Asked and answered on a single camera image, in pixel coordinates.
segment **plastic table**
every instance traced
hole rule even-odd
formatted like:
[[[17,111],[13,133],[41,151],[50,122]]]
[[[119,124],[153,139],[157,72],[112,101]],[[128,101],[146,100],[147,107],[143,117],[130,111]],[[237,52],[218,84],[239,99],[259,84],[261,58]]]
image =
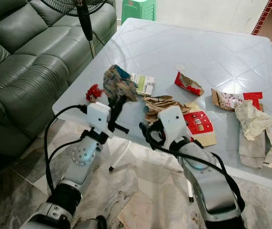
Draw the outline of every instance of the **plastic table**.
[[[104,72],[117,64],[129,73],[155,77],[152,96],[172,95],[180,103],[196,100],[210,118],[217,144],[208,150],[217,153],[228,173],[272,187],[272,169],[256,169],[240,163],[239,121],[234,112],[212,104],[211,88],[226,93],[263,92],[264,111],[272,114],[272,49],[265,37],[229,34],[127,19],[96,58],[53,105],[54,113],[73,104],[87,104],[85,94],[95,83],[102,88]],[[178,69],[205,90],[198,97],[174,84]],[[107,103],[106,96],[99,99]],[[118,124],[130,129],[115,135],[147,145],[139,129],[144,121],[144,102],[127,103]],[[86,115],[69,110],[60,119],[86,124]]]

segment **red object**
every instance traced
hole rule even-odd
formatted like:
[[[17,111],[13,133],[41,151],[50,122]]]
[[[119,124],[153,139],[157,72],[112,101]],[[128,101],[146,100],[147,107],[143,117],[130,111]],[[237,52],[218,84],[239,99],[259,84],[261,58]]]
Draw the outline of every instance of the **red object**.
[[[260,16],[259,21],[256,23],[255,27],[252,30],[251,35],[257,35],[258,32],[260,31],[260,27],[258,28],[258,25],[263,25],[264,21],[266,20],[268,14],[270,13],[270,11],[272,10],[272,0],[269,0]]]
[[[93,95],[93,97],[95,98],[98,98],[98,97],[101,97],[102,93],[103,93],[103,90],[99,89],[99,86],[97,84],[94,84],[87,91],[86,100],[91,102],[91,95]]]
[[[243,96],[245,100],[252,100],[252,105],[261,111],[259,99],[263,98],[262,92],[243,93]]]
[[[183,88],[184,90],[187,90],[187,91],[189,91],[189,92],[192,92],[192,93],[194,93],[194,94],[200,96],[200,95],[201,95],[201,94],[200,94],[200,93],[201,93],[201,89],[191,87],[190,85],[185,86],[185,85],[181,82],[181,80],[180,80],[180,75],[181,75],[181,73],[178,72],[178,74],[177,74],[177,76],[176,76],[176,79],[175,79],[175,84],[176,84],[177,86]]]
[[[188,122],[188,128],[192,135],[213,132],[213,126],[203,111],[187,113],[184,120]]]

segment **electric fan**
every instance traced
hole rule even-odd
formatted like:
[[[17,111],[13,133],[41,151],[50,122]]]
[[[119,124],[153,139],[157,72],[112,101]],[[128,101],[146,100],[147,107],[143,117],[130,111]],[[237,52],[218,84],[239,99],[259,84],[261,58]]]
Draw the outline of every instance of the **electric fan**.
[[[89,41],[92,57],[96,56],[92,43],[90,14],[103,6],[106,0],[41,0],[50,8],[65,15],[79,17],[83,32]]]

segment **red tiled border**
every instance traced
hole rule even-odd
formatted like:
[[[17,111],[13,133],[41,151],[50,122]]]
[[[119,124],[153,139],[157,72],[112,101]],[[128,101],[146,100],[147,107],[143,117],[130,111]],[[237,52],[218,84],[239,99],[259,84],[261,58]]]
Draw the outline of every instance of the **red tiled border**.
[[[252,30],[251,35],[257,35],[258,32],[260,31],[262,25],[264,24],[264,21],[266,20],[269,12],[272,9],[272,0],[269,0],[265,6],[265,9],[263,10],[260,19],[258,20],[258,22],[256,23],[254,29]]]

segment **tiled floor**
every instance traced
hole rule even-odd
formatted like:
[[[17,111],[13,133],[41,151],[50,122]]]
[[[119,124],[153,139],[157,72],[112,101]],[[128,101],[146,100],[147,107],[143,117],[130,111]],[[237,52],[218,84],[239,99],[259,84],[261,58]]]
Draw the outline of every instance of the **tiled floor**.
[[[57,121],[50,133],[49,152],[78,138],[83,127]],[[99,214],[110,229],[204,229],[196,203],[187,198],[186,180],[177,160],[132,143],[117,167],[108,167],[126,140],[109,139],[99,155],[91,185],[75,214],[74,223]],[[0,229],[17,229],[44,202],[46,184],[42,139],[38,138],[21,160],[3,173],[0,184]],[[65,148],[51,163],[56,183],[75,146]],[[272,229],[272,189],[234,178],[246,202],[243,218],[248,229]]]

